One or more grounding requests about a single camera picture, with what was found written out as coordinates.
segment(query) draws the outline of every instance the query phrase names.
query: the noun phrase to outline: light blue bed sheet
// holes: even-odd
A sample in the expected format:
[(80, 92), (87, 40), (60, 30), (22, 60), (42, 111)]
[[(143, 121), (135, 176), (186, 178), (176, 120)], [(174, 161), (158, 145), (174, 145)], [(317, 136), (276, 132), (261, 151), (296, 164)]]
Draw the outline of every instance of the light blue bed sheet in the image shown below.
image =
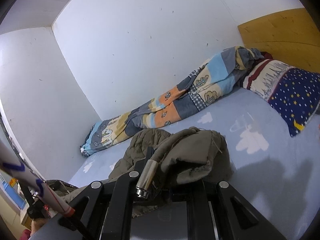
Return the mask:
[[(196, 126), (224, 135), (236, 169), (231, 185), (287, 239), (296, 240), (320, 207), (319, 124), (316, 115), (291, 138), (285, 121), (266, 101), (236, 88), (204, 111), (164, 129), (175, 133)], [(81, 187), (107, 179), (129, 143), (90, 156), (70, 183)], [(187, 239), (185, 216), (185, 203), (173, 203), (134, 219), (131, 239)]]

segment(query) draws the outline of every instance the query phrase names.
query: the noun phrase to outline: bedding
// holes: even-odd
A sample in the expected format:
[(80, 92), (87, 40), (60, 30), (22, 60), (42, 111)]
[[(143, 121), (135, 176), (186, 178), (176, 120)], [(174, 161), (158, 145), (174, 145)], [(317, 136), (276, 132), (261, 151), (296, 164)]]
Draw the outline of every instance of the bedding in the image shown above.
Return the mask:
[(320, 74), (267, 59), (247, 73), (240, 86), (261, 96), (288, 125), (291, 137), (301, 133), (320, 102)]
[[(193, 116), (163, 127), (190, 126), (225, 138), (234, 174), (229, 180), (288, 240), (298, 240), (320, 207), (320, 116), (293, 138), (281, 116), (252, 91), (234, 88)], [(88, 157), (70, 184), (107, 179), (130, 145), (128, 139)], [(185, 203), (173, 203), (132, 220), (131, 239), (188, 239)]]
[(223, 50), (158, 98), (133, 111), (97, 122), (80, 148), (81, 154), (88, 157), (142, 129), (163, 127), (198, 113), (230, 93), (253, 62), (261, 58), (263, 56), (257, 49), (238, 46)]

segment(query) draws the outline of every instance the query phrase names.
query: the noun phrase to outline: red line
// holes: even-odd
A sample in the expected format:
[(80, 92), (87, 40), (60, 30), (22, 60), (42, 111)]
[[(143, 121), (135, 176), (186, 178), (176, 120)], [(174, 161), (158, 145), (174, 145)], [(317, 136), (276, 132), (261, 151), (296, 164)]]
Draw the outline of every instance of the red line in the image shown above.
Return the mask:
[(264, 63), (262, 63), (258, 68), (257, 70), (255, 71), (255, 73), (249, 77), (248, 79), (248, 85), (247, 85), (247, 89), (250, 89), (251, 87), (251, 84), (252, 84), (252, 81), (256, 80), (257, 77), (259, 76), (260, 72), (262, 71), (262, 69), (270, 62), (272, 61), (273, 59), (268, 59), (266, 60)]
[(75, 213), (75, 210), (72, 207), (70, 207), (70, 211), (68, 211), (68, 213), (65, 214), (64, 216), (65, 217), (71, 217), (74, 213)]

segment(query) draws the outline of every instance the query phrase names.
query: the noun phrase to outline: metal cylinder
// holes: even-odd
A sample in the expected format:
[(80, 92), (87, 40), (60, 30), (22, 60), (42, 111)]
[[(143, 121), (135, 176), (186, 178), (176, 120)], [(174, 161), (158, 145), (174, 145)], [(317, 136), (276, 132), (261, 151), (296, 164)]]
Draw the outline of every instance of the metal cylinder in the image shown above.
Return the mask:
[(154, 160), (148, 160), (142, 174), (136, 185), (136, 192), (140, 198), (148, 198), (149, 186), (153, 180), (159, 163)]

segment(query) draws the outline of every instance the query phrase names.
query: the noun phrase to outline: navy blue pillowcase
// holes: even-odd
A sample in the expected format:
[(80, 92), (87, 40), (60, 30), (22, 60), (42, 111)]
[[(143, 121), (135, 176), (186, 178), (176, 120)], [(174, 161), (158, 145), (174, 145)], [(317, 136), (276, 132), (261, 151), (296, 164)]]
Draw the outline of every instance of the navy blue pillowcase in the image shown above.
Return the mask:
[(320, 102), (320, 74), (267, 59), (244, 78), (242, 87), (265, 99), (286, 121), (291, 137), (307, 125)]

